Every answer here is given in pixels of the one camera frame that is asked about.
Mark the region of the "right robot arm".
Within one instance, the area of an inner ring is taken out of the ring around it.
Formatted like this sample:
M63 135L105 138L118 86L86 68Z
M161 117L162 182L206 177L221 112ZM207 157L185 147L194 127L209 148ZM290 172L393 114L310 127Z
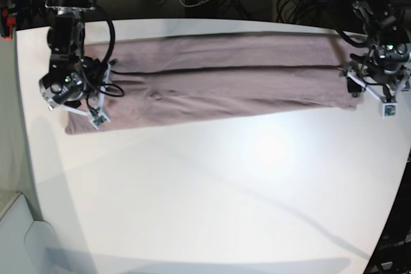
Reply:
M105 14L96 0L45 0L45 7L55 12L55 18L47 35L49 71L39 81L42 98L50 110L61 107L97 123L108 120L104 99L117 95L109 91L115 43L112 21L107 21L110 41L106 55L103 60L93 59L84 53L84 15L88 11Z

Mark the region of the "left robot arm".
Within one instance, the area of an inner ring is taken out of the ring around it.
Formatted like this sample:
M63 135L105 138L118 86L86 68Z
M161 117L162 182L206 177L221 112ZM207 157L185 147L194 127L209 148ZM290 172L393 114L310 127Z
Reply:
M346 71L349 90L373 92L383 89L377 98L391 103L409 89L410 35L404 25L404 14L410 0L328 0L328 10L335 17L351 9L361 24L364 38L356 40L336 24L338 34L349 45L364 49L364 54L351 54Z

